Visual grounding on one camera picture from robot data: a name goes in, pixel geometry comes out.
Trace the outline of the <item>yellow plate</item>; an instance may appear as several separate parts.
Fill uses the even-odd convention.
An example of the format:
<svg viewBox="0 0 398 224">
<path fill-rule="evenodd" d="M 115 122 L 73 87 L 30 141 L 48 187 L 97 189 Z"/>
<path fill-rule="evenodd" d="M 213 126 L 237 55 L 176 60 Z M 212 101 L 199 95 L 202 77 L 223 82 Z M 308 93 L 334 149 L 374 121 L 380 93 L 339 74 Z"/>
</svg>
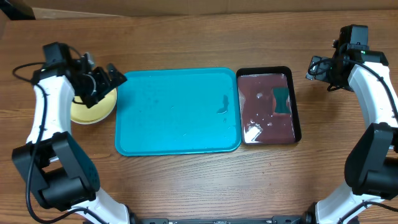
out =
<svg viewBox="0 0 398 224">
<path fill-rule="evenodd" d="M 76 96 L 75 101 L 81 103 L 81 99 Z M 86 105 L 72 103 L 71 120 L 78 124 L 93 124 L 105 119 L 114 109 L 117 102 L 117 89 L 110 91 L 98 104 L 87 108 Z"/>
</svg>

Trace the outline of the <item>green sponge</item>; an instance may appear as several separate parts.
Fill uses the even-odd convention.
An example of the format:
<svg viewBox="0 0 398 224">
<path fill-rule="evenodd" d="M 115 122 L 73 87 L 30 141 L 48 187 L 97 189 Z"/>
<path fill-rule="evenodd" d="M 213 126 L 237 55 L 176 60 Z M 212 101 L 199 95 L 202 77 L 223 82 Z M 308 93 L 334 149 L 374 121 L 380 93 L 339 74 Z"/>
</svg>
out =
<svg viewBox="0 0 398 224">
<path fill-rule="evenodd" d="M 274 113 L 290 114 L 289 89 L 286 87 L 274 88 L 273 95 L 275 99 Z"/>
</svg>

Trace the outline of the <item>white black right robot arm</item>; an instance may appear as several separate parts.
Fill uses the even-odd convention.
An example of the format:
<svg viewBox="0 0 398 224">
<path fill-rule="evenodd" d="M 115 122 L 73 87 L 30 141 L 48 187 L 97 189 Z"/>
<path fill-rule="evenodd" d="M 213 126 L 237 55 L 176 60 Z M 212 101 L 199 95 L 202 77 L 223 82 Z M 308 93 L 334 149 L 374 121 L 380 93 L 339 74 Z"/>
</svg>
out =
<svg viewBox="0 0 398 224">
<path fill-rule="evenodd" d="M 397 159 L 387 156 L 397 148 L 397 95 L 383 52 L 349 49 L 332 58 L 312 57 L 306 78 L 355 93 L 365 132 L 345 162 L 345 180 L 327 198 L 313 203 L 302 223 L 356 223 L 371 206 L 396 212 L 383 202 L 397 196 Z"/>
</svg>

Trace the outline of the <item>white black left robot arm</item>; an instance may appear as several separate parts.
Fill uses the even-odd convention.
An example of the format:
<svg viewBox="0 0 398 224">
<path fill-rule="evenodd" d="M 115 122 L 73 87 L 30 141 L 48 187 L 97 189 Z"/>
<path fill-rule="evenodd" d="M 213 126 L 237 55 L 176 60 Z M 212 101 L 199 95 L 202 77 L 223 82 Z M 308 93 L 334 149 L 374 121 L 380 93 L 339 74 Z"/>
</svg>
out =
<svg viewBox="0 0 398 224">
<path fill-rule="evenodd" d="M 32 207 L 62 212 L 55 223 L 79 214 L 91 223 L 135 223 L 129 207 L 115 201 L 100 184 L 98 171 L 71 134 L 71 106 L 76 93 L 88 91 L 97 103 L 126 81 L 112 64 L 93 68 L 89 55 L 67 62 L 40 63 L 28 81 L 35 91 L 35 114 L 26 144 L 15 148 L 12 161 L 25 181 L 29 215 L 46 223 Z"/>
</svg>

